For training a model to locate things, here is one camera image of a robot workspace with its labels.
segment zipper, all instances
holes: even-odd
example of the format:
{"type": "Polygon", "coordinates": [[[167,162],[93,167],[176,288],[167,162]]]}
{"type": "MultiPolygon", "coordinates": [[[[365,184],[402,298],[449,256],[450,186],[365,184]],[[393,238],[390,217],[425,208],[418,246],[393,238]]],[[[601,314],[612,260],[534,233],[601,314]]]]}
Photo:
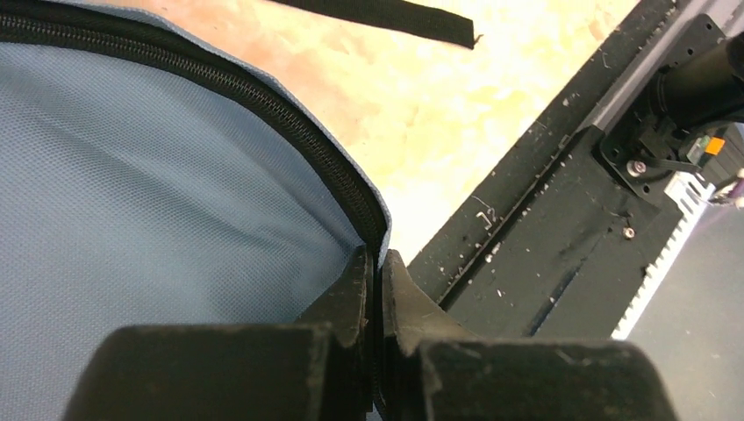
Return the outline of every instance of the zipper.
{"type": "Polygon", "coordinates": [[[361,239],[380,250],[387,223],[372,189],[301,110],[240,66],[167,30],[65,4],[3,0],[0,42],[57,46],[133,61],[232,99],[303,155],[361,239]]]}

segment wooden floor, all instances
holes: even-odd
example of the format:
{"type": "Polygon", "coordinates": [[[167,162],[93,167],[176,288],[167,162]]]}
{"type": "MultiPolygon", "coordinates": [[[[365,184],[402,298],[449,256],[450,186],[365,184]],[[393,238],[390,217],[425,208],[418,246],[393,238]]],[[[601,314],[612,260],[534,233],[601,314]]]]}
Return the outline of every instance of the wooden floor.
{"type": "Polygon", "coordinates": [[[638,0],[416,2],[472,18],[473,51],[266,0],[107,3],[278,78],[382,191],[410,261],[638,0]]]}

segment bolt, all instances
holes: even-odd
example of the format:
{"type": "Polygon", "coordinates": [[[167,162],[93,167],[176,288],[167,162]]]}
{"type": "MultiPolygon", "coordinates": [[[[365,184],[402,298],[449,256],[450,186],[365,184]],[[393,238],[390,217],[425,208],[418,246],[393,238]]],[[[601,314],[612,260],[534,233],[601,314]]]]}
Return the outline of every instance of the bolt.
{"type": "Polygon", "coordinates": [[[643,161],[628,161],[628,174],[638,177],[646,172],[646,163],[643,161]]]}
{"type": "Polygon", "coordinates": [[[625,227],[623,229],[623,237],[625,237],[626,239],[632,239],[633,237],[635,237],[635,230],[629,226],[625,227]]]}

